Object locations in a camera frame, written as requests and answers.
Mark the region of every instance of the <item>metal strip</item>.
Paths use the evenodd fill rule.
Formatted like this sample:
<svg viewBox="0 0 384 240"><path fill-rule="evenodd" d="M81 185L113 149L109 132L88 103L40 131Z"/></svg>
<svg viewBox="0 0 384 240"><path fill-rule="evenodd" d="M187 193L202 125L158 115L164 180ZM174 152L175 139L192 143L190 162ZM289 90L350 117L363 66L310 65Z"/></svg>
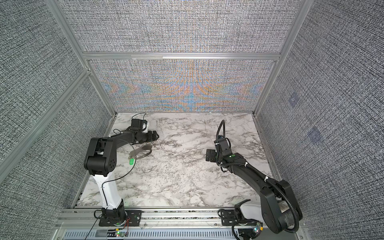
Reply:
<svg viewBox="0 0 384 240"><path fill-rule="evenodd" d="M304 223L303 220L300 221L300 227L296 232L296 235L298 240L312 240L308 226Z"/></svg>
<svg viewBox="0 0 384 240"><path fill-rule="evenodd" d="M101 100L103 101L105 107L107 108L108 112L111 114L111 116L114 116L116 114L115 108L112 104L112 101L110 100L107 92L101 85L101 82L96 77L95 72L91 69L91 66L89 65L88 61L83 56L83 48L81 47L78 39L76 38L75 33L73 32L73 29L69 25L66 16L64 15L63 10L60 7L60 4L56 0L45 0L46 4L48 5L49 9L51 10L53 16L55 17L57 23L59 24L61 30L63 31L64 35L67 37L67 40L69 41L71 47L73 48L73 51L75 52L77 58L79 59L81 65L84 68L88 68L91 71L92 76L90 76L91 82L93 86L95 87L97 93L99 94Z"/></svg>
<svg viewBox="0 0 384 240"><path fill-rule="evenodd" d="M222 226L217 214L218 207L133 207L126 210L142 210L139 227L132 228L231 228ZM63 209L55 229L84 229L90 228L94 223L94 208Z"/></svg>
<svg viewBox="0 0 384 240"><path fill-rule="evenodd" d="M259 138L263 144L265 157L269 163L269 167L271 169L272 176L274 179L280 181L282 178L281 178L281 175L279 173L279 170L277 169L275 159L273 158L271 149L269 148L269 145L268 145L268 142L265 138L263 129L260 127L260 124L259 124L259 122L255 116L253 117L253 122L255 123L256 130L259 133Z"/></svg>
<svg viewBox="0 0 384 240"><path fill-rule="evenodd" d="M116 116L112 116L112 118L110 119L109 121L109 124L108 124L108 127L107 129L105 130L105 133L104 133L104 137L107 137L113 127L113 124L115 123L115 120L116 120ZM80 185L80 188L79 190L77 191L76 193L76 196L75 198L73 199L73 202L71 204L71 208L74 208L76 206L76 203L78 202L78 200L80 199L80 195L81 193L83 192L84 188L85 188L85 185L87 184L88 180L89 180L89 177L90 177L90 174L89 172L86 172L85 173L85 176L83 178L83 181L81 182L81 185Z"/></svg>
<svg viewBox="0 0 384 240"><path fill-rule="evenodd" d="M238 59L238 60L279 60L279 53L125 53L125 52L83 52L85 59Z"/></svg>
<svg viewBox="0 0 384 240"><path fill-rule="evenodd" d="M119 112L119 113L138 113L137 111L136 112ZM174 111L169 111L169 112L147 112L147 113L249 113L249 114L252 114L251 111L244 111L244 112L234 112L234 111L223 111L223 112L216 112L216 111L213 111L213 112L206 112L206 111L201 111L201 112L174 112Z"/></svg>
<svg viewBox="0 0 384 240"><path fill-rule="evenodd" d="M0 183L8 176L16 164L22 159L24 154L38 139L40 134L53 120L53 118L60 111L62 106L66 104L68 99L76 91L78 86L83 80L89 75L88 70L83 70L77 78L61 93L60 97L50 106L50 108L41 116L41 118L33 125L28 133L23 137L22 140L12 149L12 151L0 162Z"/></svg>
<svg viewBox="0 0 384 240"><path fill-rule="evenodd" d="M88 63L88 68L91 71L91 75L89 76L89 78L91 79L91 82L92 82L94 88L98 92L101 100L103 101L103 103L104 103L105 107L107 108L108 112L110 113L110 115L115 116L116 110L115 110L115 107L113 106L111 99L109 98L107 92L105 91L104 87L102 86L102 84L101 84L99 78L97 77L97 74L93 70L91 64L88 61L87 61L87 63Z"/></svg>
<svg viewBox="0 0 384 240"><path fill-rule="evenodd" d="M297 34L299 33L299 30L301 26L303 25L304 19L307 16L307 13L312 5L314 0L303 0L303 2L300 5L299 10L297 11L297 14L295 16L295 20L292 23L292 26L288 32L287 38L285 39L285 43L281 49L281 58L277 61L275 66L272 68L272 72L264 84L263 90L260 93L259 99L256 103L254 114L259 115L265 100L269 94L269 91L271 90L276 77L279 74L280 69L284 65L284 61L287 58L287 55L292 47L293 42L296 39Z"/></svg>
<svg viewBox="0 0 384 240"><path fill-rule="evenodd" d="M62 212L78 212L78 211L94 211L95 209L101 209L102 206L76 206L75 209L63 209ZM219 209L233 209L233 207L127 207L126 210L141 210L141 211L218 211Z"/></svg>
<svg viewBox="0 0 384 240"><path fill-rule="evenodd" d="M239 236L238 230L235 229L235 234ZM106 237L105 230L91 230L88 229L68 229L65 235L62 236L64 240L82 240L87 236L89 240L105 240L116 239L116 237ZM224 240L235 239L231 229L132 229L121 230L122 233L127 233L124 238L117 239L131 239L131 240L181 240L181 239L199 239L199 240Z"/></svg>
<svg viewBox="0 0 384 240"><path fill-rule="evenodd" d="M48 8L51 10L51 13L56 19L56 22L59 24L64 35L67 37L71 47L73 48L74 53L79 59L83 68L87 68L87 62L83 58L82 52L83 49L77 40L75 33L73 32L71 26L68 23L66 16L64 15L63 10L61 9L59 3L56 0L45 0Z"/></svg>

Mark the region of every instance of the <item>metal grate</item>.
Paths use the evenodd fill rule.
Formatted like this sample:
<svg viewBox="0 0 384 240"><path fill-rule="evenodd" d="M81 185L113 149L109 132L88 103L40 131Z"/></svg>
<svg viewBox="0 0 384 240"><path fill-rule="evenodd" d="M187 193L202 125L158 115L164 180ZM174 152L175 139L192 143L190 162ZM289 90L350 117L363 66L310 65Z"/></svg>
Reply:
<svg viewBox="0 0 384 240"><path fill-rule="evenodd" d="M63 240L84 239L88 229L68 229ZM118 239L105 237L105 230L92 230L87 239ZM225 229L130 229L127 239L234 239L232 230Z"/></svg>

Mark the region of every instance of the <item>ventilated panel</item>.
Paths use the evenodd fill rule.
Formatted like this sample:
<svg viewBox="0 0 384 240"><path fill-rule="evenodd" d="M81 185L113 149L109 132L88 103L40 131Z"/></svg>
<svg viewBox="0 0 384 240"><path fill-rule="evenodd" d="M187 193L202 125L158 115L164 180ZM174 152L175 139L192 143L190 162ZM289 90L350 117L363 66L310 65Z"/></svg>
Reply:
<svg viewBox="0 0 384 240"><path fill-rule="evenodd" d="M91 60L117 112L252 111L273 63Z"/></svg>
<svg viewBox="0 0 384 240"><path fill-rule="evenodd" d="M64 240L79 240L86 237L88 229L68 229ZM92 230L87 239L105 239L107 229ZM230 228L225 229L129 229L127 239L190 239L190 240L222 240L235 239Z"/></svg>
<svg viewBox="0 0 384 240"><path fill-rule="evenodd" d="M83 68L43 0L0 9L2 161Z"/></svg>
<svg viewBox="0 0 384 240"><path fill-rule="evenodd" d="M91 137L103 136L110 115L86 79L0 184L0 236L49 239L63 208L72 204L86 170ZM20 237L18 229L27 229Z"/></svg>
<svg viewBox="0 0 384 240"><path fill-rule="evenodd" d="M280 52L300 0L59 0L85 51Z"/></svg>
<svg viewBox="0 0 384 240"><path fill-rule="evenodd" d="M383 12L315 1L261 111L312 239L384 237Z"/></svg>

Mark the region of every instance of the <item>enclosure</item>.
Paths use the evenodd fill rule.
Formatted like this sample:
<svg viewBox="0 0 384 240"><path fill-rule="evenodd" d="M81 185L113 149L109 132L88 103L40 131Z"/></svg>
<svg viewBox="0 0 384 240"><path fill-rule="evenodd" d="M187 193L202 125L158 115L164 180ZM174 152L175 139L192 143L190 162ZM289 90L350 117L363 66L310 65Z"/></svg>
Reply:
<svg viewBox="0 0 384 240"><path fill-rule="evenodd" d="M137 113L159 139L133 166L117 150L124 206L143 211L127 239L234 239L217 211L260 197L205 161L221 120L303 213L296 235L259 239L384 238L382 1L0 6L1 239L106 239L84 158Z"/></svg>

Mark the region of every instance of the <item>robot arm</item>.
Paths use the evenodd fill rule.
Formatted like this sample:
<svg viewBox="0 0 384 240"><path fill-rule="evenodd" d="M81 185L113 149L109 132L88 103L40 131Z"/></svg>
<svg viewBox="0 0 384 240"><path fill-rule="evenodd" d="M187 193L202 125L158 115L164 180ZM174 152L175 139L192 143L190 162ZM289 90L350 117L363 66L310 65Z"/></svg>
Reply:
<svg viewBox="0 0 384 240"><path fill-rule="evenodd" d="M220 136L218 133L222 125L224 133ZM296 232L299 227L298 221L303 218L303 215L289 183L285 180L277 182L250 165L239 153L233 153L225 138L224 120L220 124L214 143L216 150L207 150L206 161L216 162L218 166L227 168L229 172L241 177L257 192L261 200L262 217L272 232L279 233L283 230ZM256 219L250 214L249 207L245 210L246 202L239 204L237 212L235 210L238 222Z"/></svg>
<svg viewBox="0 0 384 240"><path fill-rule="evenodd" d="M116 150L126 144L137 144L156 141L159 135L156 131L148 131L148 122L141 119L132 119L131 126L119 134L110 137L94 137L91 139L84 160L84 168L95 179L103 198L102 216L99 225L120 226L125 223L126 212L121 199L113 170L116 167Z"/></svg>

